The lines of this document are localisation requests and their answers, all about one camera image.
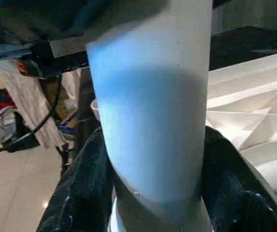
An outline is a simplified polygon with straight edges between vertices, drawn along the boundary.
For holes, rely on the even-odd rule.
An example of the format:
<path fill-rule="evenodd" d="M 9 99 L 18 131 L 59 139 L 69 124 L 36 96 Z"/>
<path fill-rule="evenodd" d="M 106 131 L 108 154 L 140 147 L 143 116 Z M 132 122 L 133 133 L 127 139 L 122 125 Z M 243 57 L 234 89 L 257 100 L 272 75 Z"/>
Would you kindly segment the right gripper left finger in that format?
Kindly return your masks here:
<path fill-rule="evenodd" d="M 62 174 L 39 222 L 39 232 L 106 232 L 114 171 L 98 127 Z"/>

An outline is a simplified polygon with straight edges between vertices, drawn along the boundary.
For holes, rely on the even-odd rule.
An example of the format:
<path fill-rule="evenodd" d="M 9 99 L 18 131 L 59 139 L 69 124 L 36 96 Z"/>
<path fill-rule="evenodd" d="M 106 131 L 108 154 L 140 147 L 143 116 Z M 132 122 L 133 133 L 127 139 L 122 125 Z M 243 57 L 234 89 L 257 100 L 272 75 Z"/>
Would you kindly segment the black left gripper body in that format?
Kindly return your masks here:
<path fill-rule="evenodd" d="M 0 36 L 0 70 L 48 79 L 88 67 L 82 32 L 26 42 L 5 31 Z"/>

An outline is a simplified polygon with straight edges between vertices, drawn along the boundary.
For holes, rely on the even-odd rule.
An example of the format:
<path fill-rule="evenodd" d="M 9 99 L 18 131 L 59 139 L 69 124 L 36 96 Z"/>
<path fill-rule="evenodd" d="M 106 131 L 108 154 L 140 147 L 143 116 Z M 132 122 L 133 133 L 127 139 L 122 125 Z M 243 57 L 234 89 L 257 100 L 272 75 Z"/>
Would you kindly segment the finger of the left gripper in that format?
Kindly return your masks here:
<path fill-rule="evenodd" d="M 84 0 L 73 14 L 70 32 L 106 32 L 117 26 L 144 21 L 168 6 L 167 0 Z"/>

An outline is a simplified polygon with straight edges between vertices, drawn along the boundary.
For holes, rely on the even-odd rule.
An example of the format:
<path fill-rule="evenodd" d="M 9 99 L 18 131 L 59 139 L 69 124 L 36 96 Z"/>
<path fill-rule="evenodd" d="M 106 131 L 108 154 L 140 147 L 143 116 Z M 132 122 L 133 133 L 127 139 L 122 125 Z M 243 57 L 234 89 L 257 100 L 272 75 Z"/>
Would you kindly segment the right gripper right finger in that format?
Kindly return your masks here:
<path fill-rule="evenodd" d="M 215 232 L 277 232 L 277 194 L 219 131 L 207 126 L 202 198 Z"/>

